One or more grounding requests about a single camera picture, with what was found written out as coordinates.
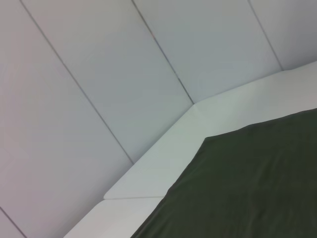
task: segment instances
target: dark green bedsheet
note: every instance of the dark green bedsheet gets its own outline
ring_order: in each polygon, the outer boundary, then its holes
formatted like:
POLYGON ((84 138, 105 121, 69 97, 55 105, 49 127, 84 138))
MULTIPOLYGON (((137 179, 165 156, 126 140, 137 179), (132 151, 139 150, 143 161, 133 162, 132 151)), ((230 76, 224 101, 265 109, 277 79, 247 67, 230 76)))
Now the dark green bedsheet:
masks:
POLYGON ((317 238, 317 110, 206 138, 133 238, 317 238))

